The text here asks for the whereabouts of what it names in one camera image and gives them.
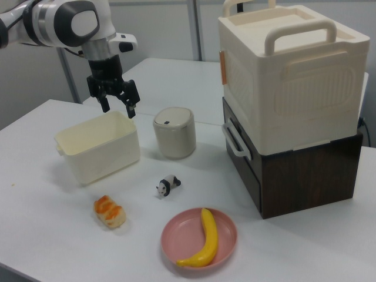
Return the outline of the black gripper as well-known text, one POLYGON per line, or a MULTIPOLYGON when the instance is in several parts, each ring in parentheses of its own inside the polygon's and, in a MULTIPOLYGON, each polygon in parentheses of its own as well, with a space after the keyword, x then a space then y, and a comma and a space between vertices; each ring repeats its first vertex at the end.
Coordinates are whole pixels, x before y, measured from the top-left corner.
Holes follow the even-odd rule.
POLYGON ((91 75, 87 77, 91 97, 98 98, 103 113, 110 111, 107 95, 118 96, 126 106, 129 119, 135 117, 135 107, 140 101, 134 80, 122 79, 123 69, 119 56, 99 61, 88 61, 91 75))

